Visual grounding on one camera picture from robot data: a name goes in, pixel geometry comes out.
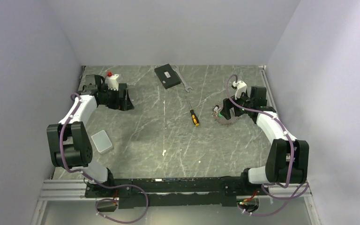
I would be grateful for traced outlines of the metal disc with keyrings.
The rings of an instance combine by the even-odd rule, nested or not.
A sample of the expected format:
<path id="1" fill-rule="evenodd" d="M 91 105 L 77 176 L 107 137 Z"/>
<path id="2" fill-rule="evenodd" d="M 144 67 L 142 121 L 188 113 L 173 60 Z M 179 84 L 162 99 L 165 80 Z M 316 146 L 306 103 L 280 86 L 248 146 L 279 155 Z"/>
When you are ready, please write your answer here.
<path id="1" fill-rule="evenodd" d="M 224 126 L 231 126 L 239 120 L 239 117 L 235 116 L 233 108 L 230 110 L 231 113 L 230 120 L 226 120 L 223 116 L 218 117 L 218 113 L 221 113 L 221 111 L 222 111 L 222 105 L 215 105 L 212 109 L 212 117 L 217 123 Z"/>

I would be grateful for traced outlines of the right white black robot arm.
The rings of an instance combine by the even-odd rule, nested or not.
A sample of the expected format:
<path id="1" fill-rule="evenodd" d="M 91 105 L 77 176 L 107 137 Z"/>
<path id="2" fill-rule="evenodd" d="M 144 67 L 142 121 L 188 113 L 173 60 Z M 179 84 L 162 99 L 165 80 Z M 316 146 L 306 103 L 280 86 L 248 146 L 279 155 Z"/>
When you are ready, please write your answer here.
<path id="1" fill-rule="evenodd" d="M 253 86 L 251 94 L 245 86 L 235 87 L 235 95 L 223 100 L 220 114 L 226 119 L 247 114 L 271 143 L 266 164 L 247 170 L 240 190 L 250 195 L 258 184 L 302 184 L 307 180 L 309 144 L 298 140 L 285 128 L 275 109 L 267 105 L 266 88 Z"/>

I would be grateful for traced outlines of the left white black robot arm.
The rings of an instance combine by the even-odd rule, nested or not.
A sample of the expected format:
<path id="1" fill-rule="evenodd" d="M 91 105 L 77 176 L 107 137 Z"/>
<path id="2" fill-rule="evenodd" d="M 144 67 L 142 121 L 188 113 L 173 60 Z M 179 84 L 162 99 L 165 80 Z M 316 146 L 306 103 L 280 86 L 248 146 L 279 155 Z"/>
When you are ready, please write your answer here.
<path id="1" fill-rule="evenodd" d="M 85 125 L 98 106 L 112 110 L 133 110 L 128 85 L 118 81 L 119 74 L 87 75 L 82 89 L 71 94 L 73 105 L 57 124 L 47 127 L 52 164 L 68 173 L 79 173 L 105 197 L 116 190 L 111 171 L 93 158 L 92 145 Z"/>

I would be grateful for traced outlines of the yellow black screwdriver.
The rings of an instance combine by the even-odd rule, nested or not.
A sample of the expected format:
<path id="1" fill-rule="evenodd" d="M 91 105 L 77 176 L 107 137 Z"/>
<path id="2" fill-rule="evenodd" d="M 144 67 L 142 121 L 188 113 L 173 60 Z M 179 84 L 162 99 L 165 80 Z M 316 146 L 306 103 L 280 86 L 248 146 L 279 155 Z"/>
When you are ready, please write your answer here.
<path id="1" fill-rule="evenodd" d="M 190 114 L 191 114 L 192 122 L 193 122 L 193 124 L 194 124 L 195 126 L 199 126 L 199 125 L 200 125 L 199 119 L 198 119 L 196 113 L 194 112 L 194 109 L 192 108 L 188 97 L 185 96 L 185 98 L 186 98 L 187 103 L 188 103 L 189 108 L 190 108 L 189 112 L 190 112 Z"/>

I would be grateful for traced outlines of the silver open-end wrench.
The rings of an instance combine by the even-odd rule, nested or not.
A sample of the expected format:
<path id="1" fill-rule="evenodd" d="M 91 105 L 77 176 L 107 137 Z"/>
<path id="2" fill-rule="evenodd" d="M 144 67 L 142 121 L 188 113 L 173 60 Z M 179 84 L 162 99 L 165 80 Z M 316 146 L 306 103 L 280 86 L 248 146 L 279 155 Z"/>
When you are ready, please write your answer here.
<path id="1" fill-rule="evenodd" d="M 185 80 L 183 75 L 180 73 L 180 69 L 175 65 L 172 66 L 172 69 L 176 72 L 176 74 L 180 78 L 181 82 L 183 83 L 185 91 L 190 92 L 191 90 L 193 90 L 193 88 L 187 83 L 187 81 Z"/>

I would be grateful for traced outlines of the grey white rectangular box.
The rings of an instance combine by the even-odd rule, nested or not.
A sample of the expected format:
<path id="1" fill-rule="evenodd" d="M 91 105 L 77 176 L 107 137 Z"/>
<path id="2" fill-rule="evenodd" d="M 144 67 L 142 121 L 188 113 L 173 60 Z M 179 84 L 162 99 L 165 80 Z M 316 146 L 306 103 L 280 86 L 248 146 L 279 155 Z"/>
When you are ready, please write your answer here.
<path id="1" fill-rule="evenodd" d="M 107 153 L 108 151 L 113 149 L 113 144 L 106 131 L 101 130 L 96 134 L 93 134 L 91 138 L 94 145 L 96 146 L 98 153 Z"/>

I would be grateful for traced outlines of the black rectangular box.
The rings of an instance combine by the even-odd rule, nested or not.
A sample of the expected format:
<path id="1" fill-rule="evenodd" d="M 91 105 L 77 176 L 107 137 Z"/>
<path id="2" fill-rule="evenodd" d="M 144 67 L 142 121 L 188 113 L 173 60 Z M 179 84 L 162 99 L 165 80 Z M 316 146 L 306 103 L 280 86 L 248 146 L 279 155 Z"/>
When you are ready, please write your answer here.
<path id="1" fill-rule="evenodd" d="M 165 89 L 181 84 L 181 80 L 170 64 L 158 66 L 154 69 L 158 79 Z"/>

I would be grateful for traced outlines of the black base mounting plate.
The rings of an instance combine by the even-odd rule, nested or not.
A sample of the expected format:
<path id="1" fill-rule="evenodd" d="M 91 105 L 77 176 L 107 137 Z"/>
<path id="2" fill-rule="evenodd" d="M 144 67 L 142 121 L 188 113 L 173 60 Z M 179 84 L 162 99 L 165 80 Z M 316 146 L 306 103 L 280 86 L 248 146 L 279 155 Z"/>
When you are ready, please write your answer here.
<path id="1" fill-rule="evenodd" d="M 117 200 L 119 209 L 160 206 L 220 205 L 235 207 L 238 201 L 263 195 L 259 184 L 251 184 L 246 174 L 202 178 L 114 179 L 110 188 L 87 184 L 85 197 Z"/>

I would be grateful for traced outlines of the aluminium extrusion rail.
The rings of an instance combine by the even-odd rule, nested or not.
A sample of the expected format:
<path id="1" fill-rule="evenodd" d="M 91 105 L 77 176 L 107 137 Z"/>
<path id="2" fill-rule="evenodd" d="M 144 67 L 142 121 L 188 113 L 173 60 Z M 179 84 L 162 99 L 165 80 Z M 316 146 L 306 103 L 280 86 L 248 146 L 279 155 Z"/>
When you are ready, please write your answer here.
<path id="1" fill-rule="evenodd" d="M 238 189 L 231 190 L 229 185 L 216 187 L 207 187 L 204 188 L 201 185 L 192 184 L 187 185 L 184 188 L 180 187 L 149 187 L 149 185 L 158 184 L 163 185 L 162 179 L 153 179 L 148 181 L 143 190 L 147 194 L 151 195 L 162 195 L 166 196 L 169 194 L 179 194 L 179 195 L 207 195 L 211 193 L 222 193 L 226 195 L 234 194 L 237 198 L 249 198 L 252 194 L 257 191 L 258 196 L 267 197 L 267 193 L 274 197 L 290 197 L 292 194 L 295 194 L 294 197 L 311 197 L 312 193 L 310 188 L 306 185 L 301 187 L 290 185 L 288 188 L 282 188 L 280 186 L 267 186 L 264 187 L 266 191 L 262 191 L 256 187 L 251 187 L 248 190 Z M 45 200 L 81 200 L 81 199 L 103 199 L 103 198 L 125 198 L 130 197 L 132 193 L 140 193 L 140 190 L 135 187 L 119 187 L 115 189 L 104 189 L 101 186 L 97 186 L 97 191 L 92 190 L 88 187 L 84 180 L 45 180 L 42 185 L 41 193 L 39 198 Z"/>

